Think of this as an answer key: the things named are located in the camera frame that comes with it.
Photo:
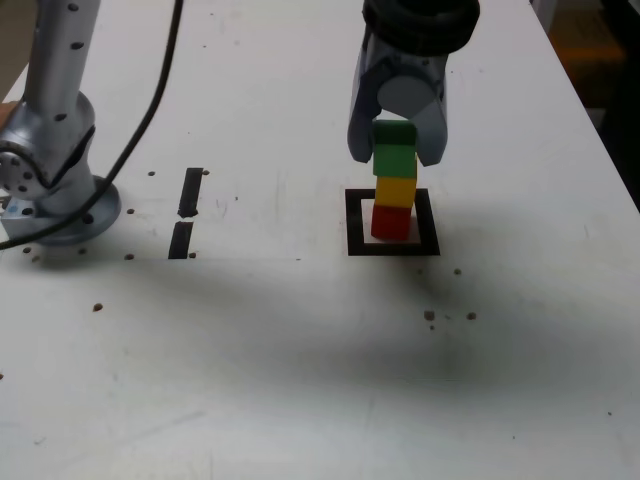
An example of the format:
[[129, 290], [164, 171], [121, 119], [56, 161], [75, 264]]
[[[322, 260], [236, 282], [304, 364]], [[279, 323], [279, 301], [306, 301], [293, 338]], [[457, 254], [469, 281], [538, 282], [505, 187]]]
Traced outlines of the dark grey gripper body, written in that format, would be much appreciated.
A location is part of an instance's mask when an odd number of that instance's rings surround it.
[[379, 39], [372, 31], [366, 31], [354, 73], [353, 98], [356, 98], [364, 73], [371, 70], [377, 63], [388, 59], [398, 72], [416, 74], [419, 78], [425, 78], [438, 98], [443, 100], [446, 95], [448, 58], [448, 54], [431, 57], [414, 56], [392, 47]]

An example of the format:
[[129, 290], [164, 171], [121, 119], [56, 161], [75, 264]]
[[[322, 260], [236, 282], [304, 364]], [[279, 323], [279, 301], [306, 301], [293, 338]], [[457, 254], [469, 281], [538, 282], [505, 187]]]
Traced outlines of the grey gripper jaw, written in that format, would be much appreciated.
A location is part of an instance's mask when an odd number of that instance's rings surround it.
[[437, 165], [448, 140], [444, 95], [426, 80], [396, 76], [378, 90], [383, 110], [408, 120], [416, 129], [416, 153], [424, 167]]

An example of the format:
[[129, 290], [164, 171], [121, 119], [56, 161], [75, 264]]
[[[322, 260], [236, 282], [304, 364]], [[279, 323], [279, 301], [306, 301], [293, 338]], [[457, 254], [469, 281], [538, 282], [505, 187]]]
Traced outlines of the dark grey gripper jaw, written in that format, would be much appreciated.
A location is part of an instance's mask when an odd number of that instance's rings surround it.
[[356, 70], [347, 128], [348, 148], [356, 162], [368, 163], [371, 159], [374, 149], [373, 123], [382, 112], [378, 92], [391, 79], [392, 73], [389, 60], [372, 66], [361, 63]]

